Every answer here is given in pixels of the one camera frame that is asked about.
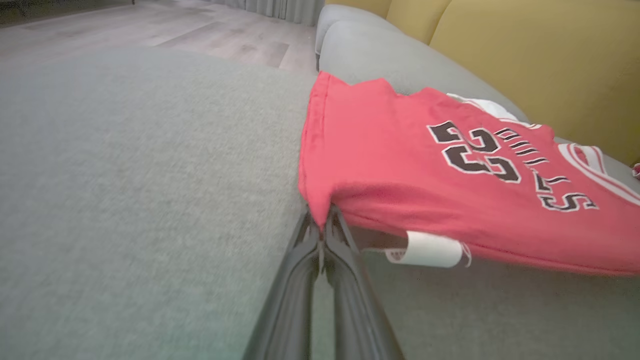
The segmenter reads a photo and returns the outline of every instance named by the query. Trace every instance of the wooden floor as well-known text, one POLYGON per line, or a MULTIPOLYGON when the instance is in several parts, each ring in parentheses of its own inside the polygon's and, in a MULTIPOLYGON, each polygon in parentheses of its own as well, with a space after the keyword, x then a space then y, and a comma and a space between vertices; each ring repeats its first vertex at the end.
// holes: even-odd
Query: wooden floor
POLYGON ((96 49, 159 46, 316 74, 315 28, 203 0, 136 0, 0 28, 0 72, 96 49))

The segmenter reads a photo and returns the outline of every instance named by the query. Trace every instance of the white trim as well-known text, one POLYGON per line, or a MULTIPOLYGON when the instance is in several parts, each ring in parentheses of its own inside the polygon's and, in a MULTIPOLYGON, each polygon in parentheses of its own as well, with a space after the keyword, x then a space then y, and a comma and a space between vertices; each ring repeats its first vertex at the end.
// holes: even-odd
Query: white trim
POLYGON ((452 93, 447 93, 447 95, 450 98, 462 104, 469 104, 471 106, 474 106, 502 122, 510 122, 512 124, 518 124, 520 126, 524 126, 527 129, 531 129, 531 130, 539 129, 542 127, 542 125, 540 124, 528 124, 526 122, 522 122, 518 120, 518 118, 515 115, 507 111, 507 109, 505 109, 502 105, 498 104, 497 102, 494 102, 491 100, 485 100, 485 99, 471 99, 471 98, 462 97, 460 95, 456 95, 452 93))
POLYGON ((560 154, 567 160, 567 162, 576 169, 580 170, 585 176, 594 180, 596 183, 603 186, 605 189, 610 192, 616 194, 617 196, 625 199, 632 204, 640 206, 640 195, 631 190, 627 185, 615 180, 614 178, 608 176, 607 174, 603 174, 601 172, 597 172, 593 170, 591 167, 584 164, 580 158, 575 153, 575 144, 567 144, 561 143, 557 145, 560 154))
POLYGON ((586 165, 599 173, 607 175, 607 171, 604 169, 602 163, 602 151, 595 146, 576 146, 582 151, 584 157, 587 160, 586 165))

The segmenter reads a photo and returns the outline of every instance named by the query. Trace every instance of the gray sofa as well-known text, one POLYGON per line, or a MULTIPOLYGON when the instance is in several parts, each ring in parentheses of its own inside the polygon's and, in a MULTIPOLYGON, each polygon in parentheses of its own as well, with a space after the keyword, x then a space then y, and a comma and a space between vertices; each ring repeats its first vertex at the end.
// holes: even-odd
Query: gray sofa
MULTIPOLYGON (((297 161, 313 83, 157 48, 5 76, 1 357, 241 358, 304 208, 297 161)), ((407 359, 640 350, 638 279, 365 261, 407 359)), ((333 359, 324 277, 313 324, 314 359, 333 359)))
MULTIPOLYGON (((526 114, 496 89, 429 46, 406 36, 385 19, 350 6, 326 5, 317 25, 316 56, 320 71, 356 84, 384 78, 399 94, 425 87, 502 105, 518 120, 526 114)), ((556 138, 557 142, 568 142, 556 138)), ((609 175, 640 192, 628 166, 605 157, 609 175)))

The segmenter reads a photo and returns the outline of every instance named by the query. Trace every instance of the gray curtain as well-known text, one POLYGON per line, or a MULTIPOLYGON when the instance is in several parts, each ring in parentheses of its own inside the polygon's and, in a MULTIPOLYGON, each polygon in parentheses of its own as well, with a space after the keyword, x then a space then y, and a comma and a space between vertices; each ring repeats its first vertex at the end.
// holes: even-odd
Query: gray curtain
POLYGON ((324 6, 324 0, 225 0, 224 3, 307 26, 316 25, 324 6))

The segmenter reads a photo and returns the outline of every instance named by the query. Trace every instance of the white fabric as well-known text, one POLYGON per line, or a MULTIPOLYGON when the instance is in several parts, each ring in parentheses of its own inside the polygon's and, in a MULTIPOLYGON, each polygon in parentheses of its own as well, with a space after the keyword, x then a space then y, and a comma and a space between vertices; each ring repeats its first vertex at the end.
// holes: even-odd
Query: white fabric
POLYGON ((450 268, 462 258, 462 244, 446 236, 407 231, 406 249, 387 249, 387 259, 394 264, 450 268))
POLYGON ((497 104, 496 102, 493 102, 491 100, 467 99, 466 97, 451 93, 448 93, 447 95, 452 99, 456 99, 458 102, 462 102, 463 104, 471 104, 476 108, 483 110, 485 113, 489 113, 496 119, 511 120, 521 124, 521 122, 518 121, 518 118, 516 118, 515 115, 508 112, 507 109, 503 108, 500 104, 497 104))

